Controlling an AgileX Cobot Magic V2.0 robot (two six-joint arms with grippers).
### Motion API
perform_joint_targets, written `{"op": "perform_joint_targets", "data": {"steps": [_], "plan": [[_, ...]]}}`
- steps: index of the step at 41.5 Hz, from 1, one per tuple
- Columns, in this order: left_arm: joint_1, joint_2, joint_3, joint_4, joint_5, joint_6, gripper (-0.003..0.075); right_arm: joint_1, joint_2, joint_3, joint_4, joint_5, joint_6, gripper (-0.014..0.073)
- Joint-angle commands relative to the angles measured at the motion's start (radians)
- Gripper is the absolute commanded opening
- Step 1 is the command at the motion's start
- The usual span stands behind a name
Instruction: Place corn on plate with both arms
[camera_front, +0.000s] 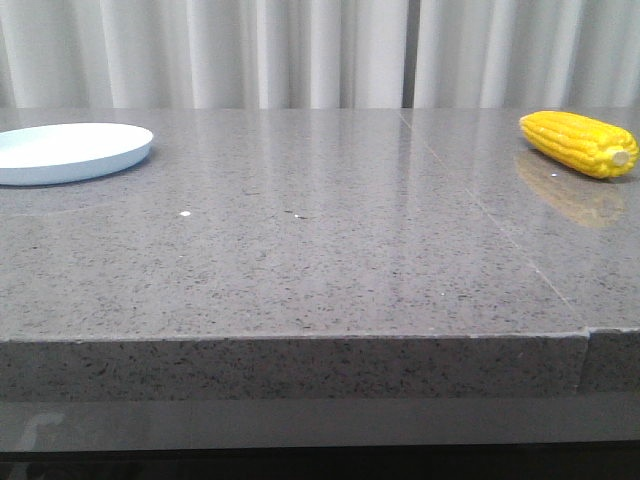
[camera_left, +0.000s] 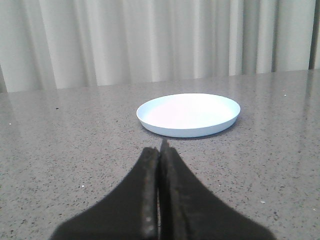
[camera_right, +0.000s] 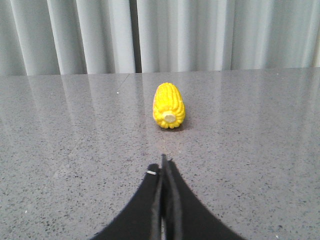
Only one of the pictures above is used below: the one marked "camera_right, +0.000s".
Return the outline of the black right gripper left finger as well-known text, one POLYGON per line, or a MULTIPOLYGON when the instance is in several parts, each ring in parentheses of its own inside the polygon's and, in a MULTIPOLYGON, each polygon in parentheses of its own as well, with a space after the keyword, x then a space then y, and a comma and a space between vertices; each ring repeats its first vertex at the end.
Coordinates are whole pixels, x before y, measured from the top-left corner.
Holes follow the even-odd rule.
POLYGON ((160 240, 162 175, 150 164, 138 190, 125 208, 94 240, 160 240))

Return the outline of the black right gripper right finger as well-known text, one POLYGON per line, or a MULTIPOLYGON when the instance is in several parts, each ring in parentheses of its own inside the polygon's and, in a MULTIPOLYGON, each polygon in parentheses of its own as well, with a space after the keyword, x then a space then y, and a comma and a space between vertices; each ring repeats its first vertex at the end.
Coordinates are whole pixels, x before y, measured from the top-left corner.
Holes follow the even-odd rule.
POLYGON ((200 202, 173 160, 162 155, 162 218, 167 240, 242 240, 200 202))

